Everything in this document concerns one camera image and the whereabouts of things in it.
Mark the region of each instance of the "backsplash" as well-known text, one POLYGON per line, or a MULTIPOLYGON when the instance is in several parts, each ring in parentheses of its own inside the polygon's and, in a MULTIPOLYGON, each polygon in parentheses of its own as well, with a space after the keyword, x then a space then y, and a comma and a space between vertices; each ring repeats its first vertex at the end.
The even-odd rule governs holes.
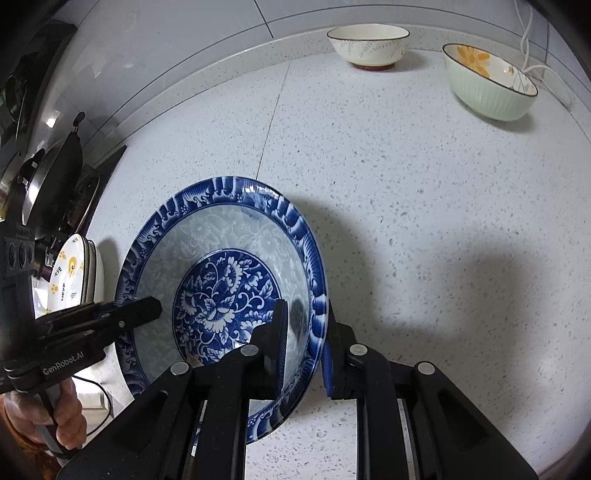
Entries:
MULTIPOLYGON (((90 131, 84 138, 84 151, 89 153, 170 86, 273 38, 331 25, 378 21, 463 31, 519 48, 521 26, 512 0, 409 3, 412 5, 357 0, 70 0, 56 18, 77 25, 78 32, 52 78, 52 98, 71 105, 72 111, 86 112, 90 131)), ((520 3, 527 20, 528 7, 520 3)), ((530 40, 532 56, 539 60, 547 57, 548 64, 591 106, 589 79, 560 35, 535 11, 530 40)), ((69 113, 58 113, 56 133, 66 125, 69 129, 72 121, 69 113)), ((31 144, 30 153, 41 143, 31 144)))

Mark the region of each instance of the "human hand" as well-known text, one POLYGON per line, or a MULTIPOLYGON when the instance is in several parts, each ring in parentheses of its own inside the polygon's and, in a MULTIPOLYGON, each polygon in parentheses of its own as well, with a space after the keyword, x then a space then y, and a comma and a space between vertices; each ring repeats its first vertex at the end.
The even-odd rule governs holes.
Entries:
MULTIPOLYGON (((86 419, 82 415, 82 403, 76 396, 76 386, 71 378, 60 383, 61 395, 57 399, 53 417, 57 423, 56 437, 68 450, 81 447, 86 441, 86 419)), ((4 409, 14 429, 36 443, 45 443, 37 431, 37 425, 51 425, 46 408, 36 398, 10 392, 4 395, 4 409)))

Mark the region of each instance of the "blue floral pattern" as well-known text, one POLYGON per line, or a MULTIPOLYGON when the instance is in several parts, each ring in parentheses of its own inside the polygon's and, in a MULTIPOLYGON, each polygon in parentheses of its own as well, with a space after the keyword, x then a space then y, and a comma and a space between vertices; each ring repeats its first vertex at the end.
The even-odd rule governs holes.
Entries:
POLYGON ((224 249, 205 256, 189 269, 174 299, 179 351, 194 367, 217 362, 271 321, 280 297, 271 272, 254 255, 224 249))
MULTIPOLYGON (((309 310, 304 355, 297 372, 289 380, 286 379, 280 396, 249 416, 246 438, 248 443, 252 443, 275 430, 296 408, 320 363, 326 339, 329 306, 326 273, 316 240, 296 207, 272 188, 242 177, 216 177, 185 188, 154 212, 133 241, 119 275, 115 304, 120 306, 133 301, 142 271, 167 232, 182 219, 212 205, 238 205, 271 219, 290 240, 306 275, 309 310)), ((254 287, 262 280, 257 278, 249 277, 246 283, 254 287)), ((228 281, 231 283, 229 288, 232 288, 234 280, 229 277, 228 281)), ((115 347, 129 390, 132 395, 138 396, 149 382, 138 361, 134 333, 122 335, 115 342, 115 347)))

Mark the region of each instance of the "cable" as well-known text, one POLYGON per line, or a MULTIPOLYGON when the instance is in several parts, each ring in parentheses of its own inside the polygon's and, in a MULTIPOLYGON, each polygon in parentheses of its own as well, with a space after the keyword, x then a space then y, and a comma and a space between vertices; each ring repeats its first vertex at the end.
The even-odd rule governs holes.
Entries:
POLYGON ((528 38, 528 35, 530 34, 530 28, 531 28, 531 23, 532 20, 534 18, 534 8, 529 5, 530 7, 530 19, 527 22, 527 26, 523 24, 523 19, 521 18, 521 13, 519 11, 519 7, 517 5, 517 0, 513 0, 513 4, 515 5, 515 11, 517 12, 517 18, 519 19, 519 23, 521 24, 521 28, 523 29, 523 35, 521 37, 521 42, 519 44, 519 50, 521 51, 521 55, 523 56, 523 66, 521 67, 521 71, 523 73, 529 73, 531 72, 531 74, 536 78, 536 80, 540 81, 541 83, 544 84, 544 86, 548 89, 548 91, 554 95, 554 97, 564 105, 564 107, 567 110, 570 110, 571 107, 573 106, 573 99, 570 96, 569 93, 569 87, 568 85, 566 85, 566 82, 560 77, 560 75, 558 75, 558 73, 553 70, 552 68, 548 67, 547 65, 531 65, 530 67, 527 66, 527 64, 530 61, 530 39, 528 38), (558 95, 550 85, 548 85, 548 83, 546 82, 546 80, 544 80, 544 78, 537 72, 534 72, 535 69, 543 69, 543 70, 549 70, 552 73, 554 73, 556 75, 556 77, 558 78, 558 80, 560 80, 560 82, 562 83, 562 85, 564 86, 564 91, 566 92, 566 96, 568 98, 568 101, 564 101, 564 99, 562 98, 561 95, 558 95))
POLYGON ((107 413, 107 416, 105 417, 105 419, 101 423, 99 423, 99 426, 97 428, 95 428, 92 431, 86 433, 86 436, 90 436, 94 432, 96 432, 97 430, 99 430, 105 424, 105 422, 107 421, 107 419, 111 415, 113 415, 113 402, 111 402, 111 398, 110 398, 109 394, 107 393, 107 391, 103 388, 103 386, 100 383, 95 382, 94 380, 89 380, 88 378, 78 377, 78 375, 72 375, 72 378, 75 378, 77 380, 82 380, 83 382, 92 383, 93 385, 96 385, 97 387, 99 387, 102 390, 103 395, 106 397, 107 402, 109 403, 109 412, 107 413))

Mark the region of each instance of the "white plate with yellow pattern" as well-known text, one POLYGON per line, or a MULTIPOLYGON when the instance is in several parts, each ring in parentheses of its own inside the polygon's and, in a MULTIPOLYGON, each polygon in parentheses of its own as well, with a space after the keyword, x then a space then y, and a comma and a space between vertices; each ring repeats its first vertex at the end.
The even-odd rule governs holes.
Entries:
POLYGON ((80 305, 88 288, 89 246, 81 235, 72 235, 62 247, 51 271, 47 313, 80 305))

